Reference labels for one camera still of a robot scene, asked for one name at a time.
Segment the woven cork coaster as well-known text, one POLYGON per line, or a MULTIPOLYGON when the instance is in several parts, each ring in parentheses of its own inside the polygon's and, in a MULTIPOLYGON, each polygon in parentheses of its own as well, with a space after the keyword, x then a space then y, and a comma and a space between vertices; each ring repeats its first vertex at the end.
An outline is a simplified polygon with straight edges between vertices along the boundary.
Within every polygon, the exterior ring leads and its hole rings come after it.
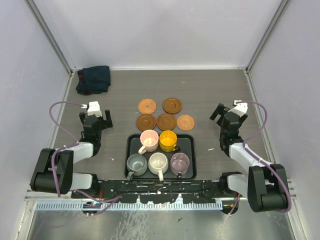
POLYGON ((141 114, 149 114, 151 115, 152 113, 154 113, 157 109, 157 104, 154 100, 146 98, 141 100, 138 103, 138 111, 141 114))
POLYGON ((195 126, 195 120, 190 115, 181 115, 176 120, 176 125, 183 131, 190 131, 195 126))

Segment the brown wooden coaster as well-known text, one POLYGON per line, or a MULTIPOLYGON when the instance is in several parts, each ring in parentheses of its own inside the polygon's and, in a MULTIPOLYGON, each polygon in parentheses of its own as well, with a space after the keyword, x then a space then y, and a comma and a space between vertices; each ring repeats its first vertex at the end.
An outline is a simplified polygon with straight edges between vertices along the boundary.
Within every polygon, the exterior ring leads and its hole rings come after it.
POLYGON ((142 114, 136 120, 136 126, 142 132, 153 130, 156 124, 156 118, 152 114, 142 114))
POLYGON ((168 114, 177 114, 182 109, 182 102, 175 97, 169 97, 162 104, 163 110, 168 114))
POLYGON ((176 118, 169 113, 163 113, 156 119, 157 127, 162 131, 171 131, 176 127, 176 118))

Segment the yellow glass mug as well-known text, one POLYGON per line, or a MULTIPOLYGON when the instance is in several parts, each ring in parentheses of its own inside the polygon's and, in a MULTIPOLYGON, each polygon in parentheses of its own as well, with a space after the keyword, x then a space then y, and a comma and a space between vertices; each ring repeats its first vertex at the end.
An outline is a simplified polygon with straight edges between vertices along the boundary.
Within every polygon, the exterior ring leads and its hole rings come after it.
POLYGON ((181 151, 178 146, 178 136, 172 130, 165 130, 159 135, 159 146, 166 153, 181 151))

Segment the purple ceramic mug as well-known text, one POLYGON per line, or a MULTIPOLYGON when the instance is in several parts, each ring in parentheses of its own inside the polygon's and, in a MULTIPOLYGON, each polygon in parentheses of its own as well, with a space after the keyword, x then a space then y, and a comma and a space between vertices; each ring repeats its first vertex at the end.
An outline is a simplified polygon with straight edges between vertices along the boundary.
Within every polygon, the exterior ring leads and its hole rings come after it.
POLYGON ((189 167, 190 159, 185 153, 178 152, 172 155, 170 159, 170 170, 178 179, 182 178, 189 167))

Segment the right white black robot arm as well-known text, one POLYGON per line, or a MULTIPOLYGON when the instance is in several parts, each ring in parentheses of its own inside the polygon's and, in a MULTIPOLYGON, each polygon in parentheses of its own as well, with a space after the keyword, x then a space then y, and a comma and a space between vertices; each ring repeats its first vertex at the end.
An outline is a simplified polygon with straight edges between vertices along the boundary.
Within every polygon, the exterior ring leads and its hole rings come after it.
POLYGON ((220 149, 236 161, 247 174, 224 172, 219 178, 219 191, 225 197, 234 193, 245 197, 255 212, 287 213, 292 208, 286 170, 281 164, 264 160, 242 139, 239 129, 247 119, 248 102, 234 100, 233 107, 218 104, 210 120, 220 126, 220 149))

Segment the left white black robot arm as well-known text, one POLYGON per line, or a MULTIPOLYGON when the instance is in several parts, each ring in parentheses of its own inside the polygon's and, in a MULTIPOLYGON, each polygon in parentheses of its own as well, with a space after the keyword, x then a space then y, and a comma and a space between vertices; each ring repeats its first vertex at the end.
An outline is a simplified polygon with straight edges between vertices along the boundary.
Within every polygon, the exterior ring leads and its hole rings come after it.
POLYGON ((95 114, 79 113, 83 126, 79 142, 61 148, 44 148, 40 151, 30 188, 34 192, 61 195, 69 191, 82 190, 88 198, 100 193, 97 177, 92 173, 74 173, 74 163, 97 155, 101 148, 102 131, 113 127, 110 111, 104 111, 106 118, 95 114))

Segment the dark blue folded cloth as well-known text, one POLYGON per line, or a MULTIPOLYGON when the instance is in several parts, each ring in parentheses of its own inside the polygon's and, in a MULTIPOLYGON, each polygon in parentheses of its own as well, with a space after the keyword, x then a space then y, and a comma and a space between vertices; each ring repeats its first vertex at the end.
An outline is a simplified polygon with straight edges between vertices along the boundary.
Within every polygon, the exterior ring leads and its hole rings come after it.
POLYGON ((80 95, 107 93, 111 85, 110 67, 106 65, 83 68, 77 71, 76 91, 80 95))

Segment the pink ceramic mug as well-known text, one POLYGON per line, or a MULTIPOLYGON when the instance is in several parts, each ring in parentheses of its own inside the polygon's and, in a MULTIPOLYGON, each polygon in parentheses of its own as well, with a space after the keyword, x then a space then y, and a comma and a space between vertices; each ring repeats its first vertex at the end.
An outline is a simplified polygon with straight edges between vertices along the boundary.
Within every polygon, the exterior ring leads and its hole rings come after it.
POLYGON ((156 131, 148 129, 141 133, 140 135, 141 147, 138 150, 140 155, 143 155, 146 152, 154 152, 157 150, 159 145, 159 135, 156 131))

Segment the grey ceramic mug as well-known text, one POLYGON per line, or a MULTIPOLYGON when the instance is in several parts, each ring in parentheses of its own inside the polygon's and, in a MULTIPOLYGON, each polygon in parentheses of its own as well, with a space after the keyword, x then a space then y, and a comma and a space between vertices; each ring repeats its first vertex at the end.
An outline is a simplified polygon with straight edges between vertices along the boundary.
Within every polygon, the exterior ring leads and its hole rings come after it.
POLYGON ((130 181, 133 177, 142 176, 148 168, 147 159, 138 153, 130 155, 126 162, 126 169, 128 170, 127 180, 130 181))

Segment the cream ceramic mug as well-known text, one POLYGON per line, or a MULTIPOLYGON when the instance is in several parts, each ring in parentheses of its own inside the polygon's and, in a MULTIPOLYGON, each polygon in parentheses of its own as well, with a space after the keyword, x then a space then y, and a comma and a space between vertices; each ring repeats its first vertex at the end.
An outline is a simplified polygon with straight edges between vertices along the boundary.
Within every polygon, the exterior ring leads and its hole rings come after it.
POLYGON ((168 158, 161 152, 152 154, 148 160, 148 169, 158 176, 160 182, 164 180, 164 173, 169 168, 168 158))

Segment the black plastic tray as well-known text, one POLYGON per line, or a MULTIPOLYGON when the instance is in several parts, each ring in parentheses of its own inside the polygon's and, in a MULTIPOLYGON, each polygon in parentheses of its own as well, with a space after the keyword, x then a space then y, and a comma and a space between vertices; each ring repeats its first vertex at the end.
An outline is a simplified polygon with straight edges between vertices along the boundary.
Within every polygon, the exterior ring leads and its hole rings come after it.
MULTIPOLYGON (((132 154, 138 154, 138 150, 140 149, 141 141, 140 141, 140 133, 132 134, 127 139, 127 147, 126 147, 126 158, 125 158, 125 167, 124 167, 124 175, 127 177, 129 171, 127 169, 127 160, 132 154)), ((180 153, 186 154, 190 160, 190 165, 187 172, 182 175, 181 180, 183 181, 192 181, 197 176, 197 160, 195 153, 195 143, 194 138, 190 134, 186 133, 178 133, 177 134, 177 145, 180 147, 180 153)), ((146 158, 147 162, 149 158, 154 153, 162 153, 166 155, 169 166, 168 170, 163 174, 165 181, 178 181, 178 176, 174 175, 170 169, 170 160, 175 152, 164 152, 161 150, 160 146, 154 152, 146 152, 143 156, 146 158)), ((146 172, 141 176, 133 176, 134 181, 158 181, 159 177, 153 174, 147 167, 146 172)))

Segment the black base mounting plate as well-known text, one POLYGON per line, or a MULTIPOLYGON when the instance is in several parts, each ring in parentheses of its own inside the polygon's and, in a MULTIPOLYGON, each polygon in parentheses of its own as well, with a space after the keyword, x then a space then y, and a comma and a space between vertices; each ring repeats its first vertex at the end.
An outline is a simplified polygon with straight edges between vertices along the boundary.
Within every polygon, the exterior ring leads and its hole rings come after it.
POLYGON ((234 199, 236 192, 227 190, 227 186, 218 180, 191 181, 127 181, 102 180, 98 183, 99 190, 84 190, 91 197, 111 200, 121 196, 120 202, 134 204, 174 203, 182 197, 183 204, 215 203, 218 199, 234 199))

